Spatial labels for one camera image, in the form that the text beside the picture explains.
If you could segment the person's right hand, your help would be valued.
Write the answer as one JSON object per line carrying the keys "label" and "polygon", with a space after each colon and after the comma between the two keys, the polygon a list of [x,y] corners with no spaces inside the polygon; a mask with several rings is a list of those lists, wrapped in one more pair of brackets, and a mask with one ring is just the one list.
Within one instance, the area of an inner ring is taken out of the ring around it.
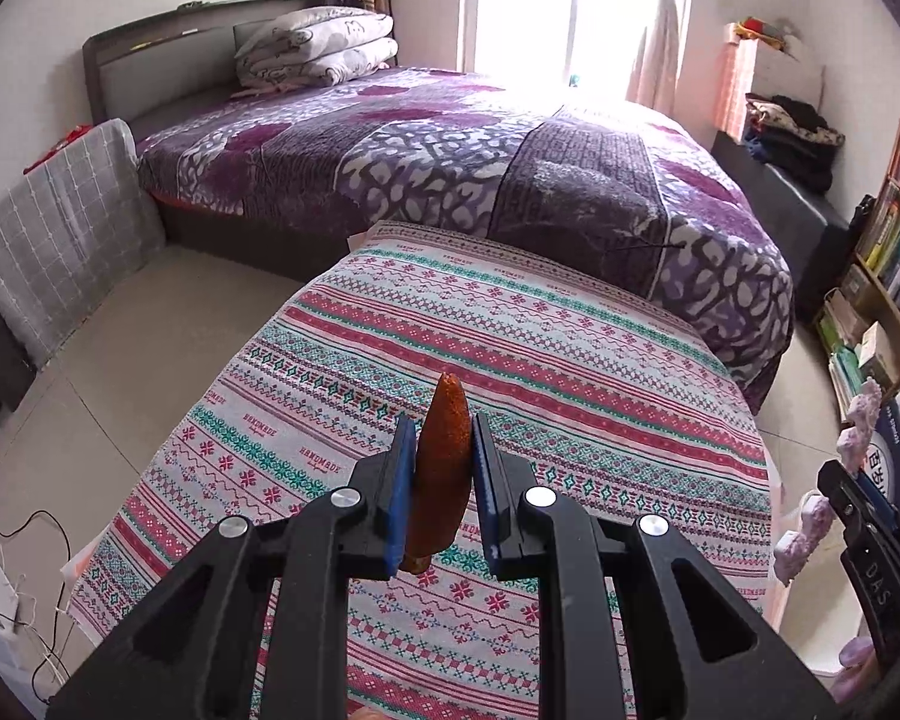
{"label": "person's right hand", "polygon": [[839,652],[839,663],[841,669],[829,688],[837,704],[855,699],[880,681],[880,663],[868,635],[849,640]]}

